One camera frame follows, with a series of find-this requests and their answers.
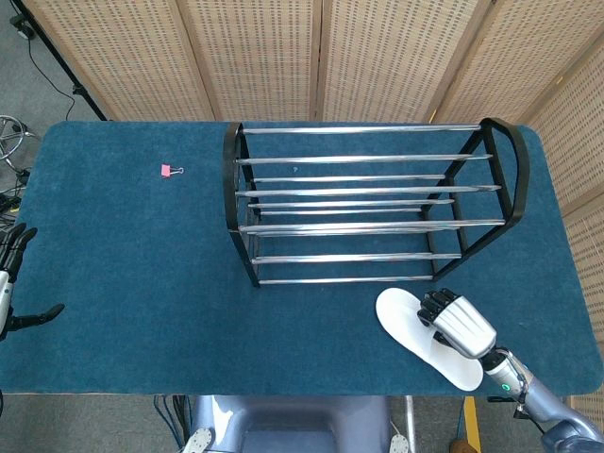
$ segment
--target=pink binder clip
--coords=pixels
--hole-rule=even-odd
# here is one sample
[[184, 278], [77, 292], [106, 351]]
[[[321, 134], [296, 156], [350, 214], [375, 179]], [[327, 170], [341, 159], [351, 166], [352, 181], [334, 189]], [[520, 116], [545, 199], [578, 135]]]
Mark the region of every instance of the pink binder clip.
[[170, 177], [171, 175], [182, 175], [185, 173], [185, 169], [180, 168], [172, 168], [167, 163], [163, 163], [161, 165], [161, 177]]

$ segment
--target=blue tabletop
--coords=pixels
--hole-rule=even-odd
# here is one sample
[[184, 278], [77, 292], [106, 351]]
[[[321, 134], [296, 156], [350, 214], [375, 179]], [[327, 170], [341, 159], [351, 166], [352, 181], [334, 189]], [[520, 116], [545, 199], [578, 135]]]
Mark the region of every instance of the blue tabletop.
[[[13, 307], [15, 314], [57, 303], [66, 308], [48, 325], [10, 333], [0, 344], [3, 391], [459, 394], [381, 328], [375, 302], [389, 286], [418, 296], [443, 286], [464, 294], [497, 329], [498, 343], [554, 392], [598, 387], [602, 363], [532, 130], [522, 127], [531, 170], [523, 219], [439, 282], [257, 289], [225, 224], [226, 129], [227, 123], [69, 122], [49, 130], [19, 216], [39, 233], [25, 253]], [[249, 145], [254, 156], [456, 154], [468, 135], [366, 134], [354, 142], [344, 136], [254, 136]], [[507, 156], [509, 147], [501, 146]], [[162, 163], [185, 173], [162, 179]], [[478, 172], [468, 168], [461, 178], [473, 181]], [[304, 175], [311, 169], [291, 165], [281, 171]], [[421, 164], [407, 171], [422, 172]], [[466, 218], [494, 215], [488, 200], [476, 200], [464, 204]], [[395, 244], [412, 247], [417, 236]], [[376, 236], [369, 245], [392, 250], [393, 240]], [[306, 247], [289, 244], [281, 250]], [[339, 252], [350, 244], [330, 246]], [[405, 272], [407, 265], [397, 270]], [[414, 265], [428, 271], [421, 268], [426, 263]], [[312, 277], [345, 277], [342, 272], [363, 268], [303, 270]], [[276, 266], [269, 272], [283, 277], [290, 270]], [[487, 379], [477, 390], [494, 393]]]

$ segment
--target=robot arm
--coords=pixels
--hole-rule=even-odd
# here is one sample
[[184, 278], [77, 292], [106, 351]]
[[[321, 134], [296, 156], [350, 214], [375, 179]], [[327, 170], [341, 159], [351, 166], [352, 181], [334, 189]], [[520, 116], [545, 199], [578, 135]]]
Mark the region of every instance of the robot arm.
[[437, 328], [435, 339], [468, 359], [518, 402], [516, 414], [537, 422], [559, 422], [542, 437], [547, 452], [604, 452], [604, 436], [589, 419], [564, 405], [506, 348], [496, 331], [462, 295], [447, 289], [429, 292], [417, 315]]
[[10, 331], [40, 326], [52, 321], [65, 308], [63, 304], [57, 304], [43, 314], [28, 316], [12, 314], [13, 309], [10, 305], [12, 288], [17, 281], [27, 243], [37, 232], [36, 228], [25, 230], [25, 224], [0, 232], [0, 341], [4, 340]]

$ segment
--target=yellow marker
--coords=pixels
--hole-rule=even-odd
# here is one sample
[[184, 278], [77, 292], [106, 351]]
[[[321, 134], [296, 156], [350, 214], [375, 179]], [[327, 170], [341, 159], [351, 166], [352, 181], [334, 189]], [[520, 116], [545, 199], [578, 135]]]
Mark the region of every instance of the yellow marker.
[[463, 419], [465, 420], [465, 432], [470, 444], [480, 453], [480, 436], [478, 434], [478, 419], [476, 417], [476, 401], [473, 396], [467, 396], [463, 400]]

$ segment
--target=wicker screen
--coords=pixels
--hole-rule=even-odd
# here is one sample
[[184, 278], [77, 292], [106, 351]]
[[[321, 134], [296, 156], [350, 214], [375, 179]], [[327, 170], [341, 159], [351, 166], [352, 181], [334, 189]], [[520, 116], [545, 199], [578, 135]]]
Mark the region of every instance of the wicker screen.
[[218, 117], [311, 118], [321, 2], [178, 3]]
[[477, 2], [334, 0], [322, 119], [425, 121]]
[[604, 183], [604, 46], [530, 122], [561, 206]]
[[[566, 226], [600, 353], [604, 353], [604, 206]], [[604, 389], [573, 396], [573, 407], [604, 428]]]
[[171, 0], [26, 0], [118, 120], [211, 120], [191, 46]]
[[602, 0], [504, 1], [438, 115], [439, 122], [498, 116], [514, 122], [604, 18]]

